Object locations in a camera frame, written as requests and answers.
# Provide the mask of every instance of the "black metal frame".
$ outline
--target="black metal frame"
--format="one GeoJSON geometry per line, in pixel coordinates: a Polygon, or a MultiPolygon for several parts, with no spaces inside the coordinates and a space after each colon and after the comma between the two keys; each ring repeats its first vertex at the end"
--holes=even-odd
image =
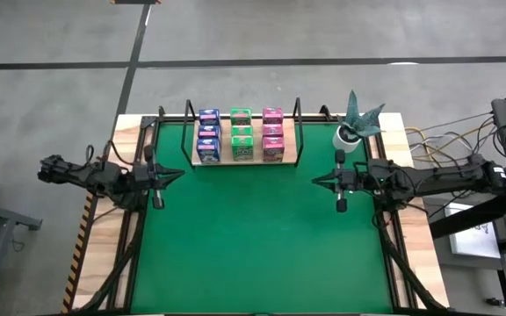
{"type": "MultiPolygon", "coordinates": [[[[141,151],[144,146],[144,140],[145,140],[146,131],[148,130],[148,128],[154,127],[154,131],[153,131],[154,134],[153,134],[153,138],[152,138],[152,143],[156,144],[157,139],[159,137],[160,124],[164,124],[164,123],[181,124],[181,123],[183,123],[184,129],[185,129],[186,124],[189,122],[188,111],[191,111],[193,119],[196,119],[196,114],[194,113],[194,110],[192,109],[191,101],[187,101],[187,106],[185,108],[185,115],[183,117],[182,116],[176,116],[176,117],[165,116],[165,112],[164,112],[163,108],[161,108],[161,107],[160,107],[158,117],[142,117],[141,130],[140,130],[140,135],[138,138],[138,145],[137,145],[137,148],[135,151],[136,156],[134,157],[134,162],[139,162],[141,159],[141,151]]],[[[320,114],[322,114],[322,115],[302,117],[301,108],[300,108],[300,100],[297,98],[293,115],[287,115],[286,118],[288,118],[288,119],[292,118],[296,122],[298,122],[300,125],[303,125],[303,124],[328,124],[330,122],[336,121],[336,118],[333,118],[330,115],[329,109],[327,109],[327,107],[325,107],[325,106],[323,106],[320,109],[320,114]],[[296,117],[296,115],[295,115],[296,108],[298,110],[298,117],[296,117]]],[[[303,130],[301,130],[301,131],[302,132],[300,133],[300,148],[303,149],[303,145],[304,145],[303,144],[303,130]]],[[[384,158],[385,157],[385,150],[383,147],[382,139],[380,136],[378,136],[375,138],[375,140],[376,140],[376,144],[378,147],[379,157],[384,158]]],[[[369,141],[365,140],[364,144],[365,144],[365,153],[366,153],[367,157],[372,157],[371,152],[370,152],[369,141]]],[[[190,156],[188,154],[186,154],[185,156],[187,157],[187,160],[189,160],[189,162],[191,162],[190,159],[188,159],[188,158],[190,158],[190,156]]],[[[143,235],[143,227],[144,227],[145,219],[146,219],[146,212],[139,213],[139,217],[137,219],[138,221],[136,223],[136,230],[134,233],[134,237],[130,243],[130,245],[133,245],[132,247],[129,247],[129,250],[131,252],[133,252],[130,255],[130,259],[132,260],[132,263],[130,265],[129,273],[127,276],[126,296],[125,296],[123,307],[121,307],[121,308],[114,307],[116,295],[113,296],[111,294],[116,293],[116,291],[118,290],[118,283],[117,283],[118,280],[115,280],[116,282],[114,282],[114,291],[111,290],[111,292],[110,292],[111,294],[109,294],[109,296],[108,296],[109,300],[107,302],[105,310],[72,311],[72,312],[68,312],[67,313],[68,315],[126,315],[126,314],[130,314],[130,309],[132,306],[133,296],[134,296],[135,277],[136,277],[137,266],[138,266],[137,262],[138,262],[139,255],[140,255],[140,247],[141,247],[141,240],[142,240],[142,235],[143,235]]],[[[123,219],[122,227],[128,227],[129,220],[130,220],[130,216],[126,217],[125,220],[123,219]]],[[[381,220],[382,224],[383,224],[384,219],[379,217],[379,220],[381,220]]],[[[399,224],[399,218],[396,216],[393,216],[392,223],[394,223],[393,229],[394,229],[394,233],[396,236],[395,246],[397,247],[397,249],[400,250],[401,257],[405,261],[407,261],[407,254],[404,252],[405,244],[404,244],[404,241],[402,238],[401,225],[399,224]]],[[[380,237],[380,244],[381,244],[383,252],[384,252],[383,260],[384,260],[384,265],[385,265],[385,272],[387,275],[387,283],[388,283],[388,289],[389,289],[389,293],[390,293],[390,301],[391,301],[392,307],[393,307],[393,313],[407,314],[407,315],[428,315],[428,316],[433,316],[433,315],[481,316],[481,314],[455,312],[455,311],[451,311],[451,310],[438,311],[438,310],[418,309],[418,308],[412,307],[412,306],[411,307],[401,307],[401,303],[399,300],[400,297],[399,297],[399,293],[397,291],[397,286],[396,286],[396,282],[395,282],[394,264],[392,263],[390,255],[387,254],[386,251],[384,251],[385,246],[386,246],[386,239],[385,239],[384,233],[380,231],[379,237],[380,237]]],[[[118,270],[119,271],[123,270],[124,266],[119,267],[118,263],[127,262],[126,257],[123,258],[123,255],[126,255],[127,251],[122,251],[124,249],[124,247],[126,246],[126,244],[127,244],[127,233],[124,233],[124,234],[121,234],[121,236],[119,238],[118,247],[120,249],[119,254],[121,254],[121,255],[117,256],[117,260],[115,261],[117,264],[113,268],[113,273],[115,272],[114,270],[117,270],[116,272],[118,272],[118,270]]],[[[406,291],[408,291],[406,293],[406,294],[408,294],[408,298],[413,297],[415,299],[415,293],[413,292],[413,290],[410,287],[408,287],[408,284],[406,284],[406,291]]],[[[246,313],[237,313],[236,315],[245,315],[245,314],[246,313]]],[[[185,314],[185,313],[165,314],[165,316],[168,316],[168,315],[175,316],[175,315],[190,315],[190,314],[185,314]]],[[[200,313],[194,313],[192,315],[197,316],[197,315],[200,315],[200,313]]],[[[228,316],[231,314],[208,313],[205,315],[228,316]]],[[[295,314],[295,313],[263,314],[263,316],[266,316],[266,315],[283,315],[284,316],[284,315],[299,315],[299,314],[295,314]]],[[[333,315],[345,315],[346,316],[346,315],[358,315],[358,313],[333,313],[333,315]]]]}
{"type": "MultiPolygon", "coordinates": [[[[184,105],[184,117],[183,117],[183,133],[181,135],[181,150],[183,151],[184,158],[189,162],[189,165],[192,169],[195,169],[195,165],[192,164],[192,156],[187,153],[186,148],[184,147],[186,142],[186,127],[190,124],[189,120],[189,111],[192,114],[192,124],[194,125],[194,122],[197,120],[197,116],[194,112],[194,109],[192,108],[192,102],[191,100],[186,100],[186,103],[184,105]]],[[[252,116],[253,119],[261,119],[263,116],[261,114],[254,114],[252,116]]],[[[220,119],[230,119],[228,114],[221,114],[220,119]]],[[[298,167],[298,164],[300,163],[300,158],[302,156],[302,151],[304,150],[304,127],[303,127],[303,120],[302,120],[302,109],[300,104],[300,98],[296,97],[296,101],[294,102],[294,110],[292,116],[285,115],[285,119],[294,119],[294,122],[298,124],[298,128],[300,130],[299,138],[300,138],[300,148],[297,148],[298,155],[296,156],[296,162],[294,163],[294,167],[298,167]]]]}

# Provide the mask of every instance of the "green mat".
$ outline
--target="green mat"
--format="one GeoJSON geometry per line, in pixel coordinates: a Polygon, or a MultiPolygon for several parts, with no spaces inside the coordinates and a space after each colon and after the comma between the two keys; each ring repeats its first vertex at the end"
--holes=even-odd
{"type": "MultiPolygon", "coordinates": [[[[157,159],[184,169],[148,207],[132,312],[391,312],[372,198],[310,180],[334,167],[335,125],[304,125],[300,165],[197,167],[181,125],[160,130],[157,159]]],[[[347,155],[365,161],[364,147],[347,155]]]]}

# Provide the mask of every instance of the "concrete floor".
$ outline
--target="concrete floor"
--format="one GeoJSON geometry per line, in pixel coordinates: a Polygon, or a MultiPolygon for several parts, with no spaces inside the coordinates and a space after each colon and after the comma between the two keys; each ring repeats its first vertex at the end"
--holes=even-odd
{"type": "MultiPolygon", "coordinates": [[[[0,0],[0,63],[128,61],[140,15],[140,5],[106,0],[0,0]]],[[[497,55],[506,56],[506,0],[165,0],[149,16],[140,60],[497,55]]],[[[0,205],[44,219],[37,233],[16,232],[26,247],[6,259],[0,315],[59,311],[84,192],[39,182],[38,161],[81,161],[87,144],[104,144],[125,73],[0,70],[0,205]]],[[[126,112],[163,105],[179,113],[186,98],[197,108],[258,110],[292,106],[295,97],[304,112],[322,104],[343,111],[351,89],[362,109],[386,103],[406,126],[432,126],[506,97],[506,63],[138,69],[126,112]]],[[[483,153],[503,162],[489,144],[483,153]]],[[[496,295],[491,272],[443,267],[451,306],[501,314],[481,302],[484,294],[462,290],[490,284],[496,295]]]]}

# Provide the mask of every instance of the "box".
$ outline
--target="box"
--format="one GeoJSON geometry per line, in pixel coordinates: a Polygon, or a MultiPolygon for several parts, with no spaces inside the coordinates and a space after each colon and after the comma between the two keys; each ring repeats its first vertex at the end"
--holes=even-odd
{"type": "Polygon", "coordinates": [[[252,136],[232,136],[232,154],[234,161],[253,160],[253,137],[252,136]]]}
{"type": "Polygon", "coordinates": [[[200,110],[199,121],[203,126],[219,126],[220,111],[218,109],[200,110]]]}
{"type": "Polygon", "coordinates": [[[282,114],[281,108],[263,109],[263,124],[282,124],[283,118],[284,114],[282,114]]]}
{"type": "Polygon", "coordinates": [[[232,108],[229,113],[232,126],[251,125],[251,109],[232,108]]]}
{"type": "Polygon", "coordinates": [[[217,139],[197,140],[197,153],[202,163],[220,162],[220,141],[217,139]]]}
{"type": "Polygon", "coordinates": [[[282,124],[263,124],[263,137],[283,137],[282,124]]]}
{"type": "Polygon", "coordinates": [[[285,139],[282,137],[263,137],[263,161],[282,162],[285,155],[285,139]]]}
{"type": "Polygon", "coordinates": [[[253,127],[232,126],[232,136],[253,136],[253,127]]]}
{"type": "Polygon", "coordinates": [[[212,138],[220,140],[221,133],[219,126],[199,126],[199,139],[212,138]]]}

